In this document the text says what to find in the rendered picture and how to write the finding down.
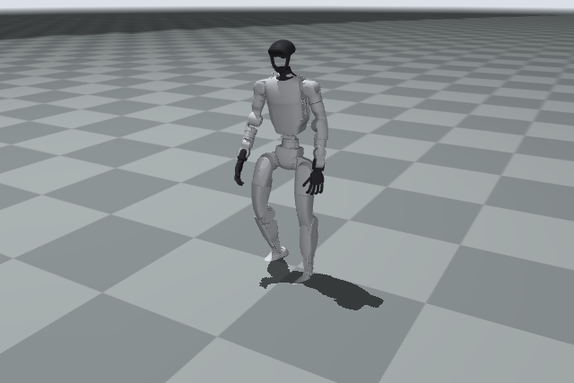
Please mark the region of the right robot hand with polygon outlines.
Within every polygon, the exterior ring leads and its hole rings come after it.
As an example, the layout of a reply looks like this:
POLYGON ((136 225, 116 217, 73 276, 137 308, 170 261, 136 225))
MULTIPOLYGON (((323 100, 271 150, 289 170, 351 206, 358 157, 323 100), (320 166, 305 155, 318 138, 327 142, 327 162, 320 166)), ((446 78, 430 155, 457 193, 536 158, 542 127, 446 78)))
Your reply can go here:
POLYGON ((247 155, 247 150, 246 149, 242 149, 240 150, 239 156, 238 158, 238 162, 236 164, 235 167, 235 181, 237 182, 238 185, 242 186, 244 184, 244 182, 241 181, 240 179, 240 172, 242 171, 243 168, 243 163, 244 161, 247 161, 248 158, 246 158, 247 155))

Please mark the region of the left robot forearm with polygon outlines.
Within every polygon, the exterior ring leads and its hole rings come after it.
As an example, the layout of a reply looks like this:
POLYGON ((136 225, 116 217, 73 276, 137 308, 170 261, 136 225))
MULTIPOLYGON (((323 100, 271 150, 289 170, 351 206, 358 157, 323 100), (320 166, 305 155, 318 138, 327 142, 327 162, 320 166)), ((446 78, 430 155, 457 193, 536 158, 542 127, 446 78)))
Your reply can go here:
POLYGON ((326 140, 328 138, 328 128, 327 123, 324 119, 319 119, 317 122, 317 133, 314 135, 314 147, 313 151, 314 159, 316 159, 316 168, 323 168, 325 165, 326 157, 326 140))

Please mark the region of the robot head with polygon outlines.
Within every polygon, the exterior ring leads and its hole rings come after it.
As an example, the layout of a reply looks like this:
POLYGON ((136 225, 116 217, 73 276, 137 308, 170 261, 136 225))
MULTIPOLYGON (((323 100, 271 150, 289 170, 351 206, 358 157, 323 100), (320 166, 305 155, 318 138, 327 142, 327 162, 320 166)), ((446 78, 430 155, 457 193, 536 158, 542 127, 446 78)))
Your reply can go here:
MULTIPOLYGON (((293 74, 291 71, 291 67, 288 66, 290 63, 291 54, 295 52, 294 45, 286 39, 277 40, 269 49, 268 54, 271 58, 271 63, 274 70, 279 73, 280 76, 277 76, 276 79, 279 81, 286 81, 291 79, 292 77, 287 77, 287 74, 293 74), (285 66, 276 66, 274 63, 274 57, 286 58, 285 66)), ((297 75, 298 76, 298 75, 297 75)))

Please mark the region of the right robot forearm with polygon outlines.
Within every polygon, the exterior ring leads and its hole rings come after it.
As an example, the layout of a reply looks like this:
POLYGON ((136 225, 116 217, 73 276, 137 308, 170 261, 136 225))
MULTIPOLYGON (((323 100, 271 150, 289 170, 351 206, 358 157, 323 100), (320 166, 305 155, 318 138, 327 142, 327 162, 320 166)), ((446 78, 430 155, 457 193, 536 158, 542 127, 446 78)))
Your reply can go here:
MULTIPOLYGON (((249 121, 250 114, 248 116, 248 121, 249 121)), ((247 121, 247 124, 245 127, 245 134, 244 134, 243 139, 242 139, 241 148, 239 149, 239 153, 240 153, 240 150, 242 150, 242 149, 247 150, 246 158, 248 158, 250 155, 250 149, 253 146, 253 143, 255 140, 255 135, 257 133, 257 130, 254 127, 250 126, 248 124, 248 121, 247 121)))

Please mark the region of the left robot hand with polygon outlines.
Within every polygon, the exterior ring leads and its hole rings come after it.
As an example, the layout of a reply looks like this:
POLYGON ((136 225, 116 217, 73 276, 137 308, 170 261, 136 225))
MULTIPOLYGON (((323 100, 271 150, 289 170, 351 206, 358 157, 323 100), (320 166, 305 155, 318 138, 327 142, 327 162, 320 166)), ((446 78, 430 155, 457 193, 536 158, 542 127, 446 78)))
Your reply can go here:
POLYGON ((319 193, 321 194, 323 192, 324 176, 323 176, 322 171, 324 170, 324 168, 325 168, 325 165, 322 169, 316 168, 316 159, 313 160, 313 164, 312 164, 313 172, 310 173, 310 177, 302 185, 303 187, 305 187, 308 182, 310 183, 309 190, 306 192, 307 194, 310 192, 312 185, 314 185, 314 186, 313 186, 312 192, 310 193, 311 195, 313 195, 315 193, 316 185, 317 185, 317 191, 316 191, 315 195, 318 194, 319 187, 320 187, 319 193))

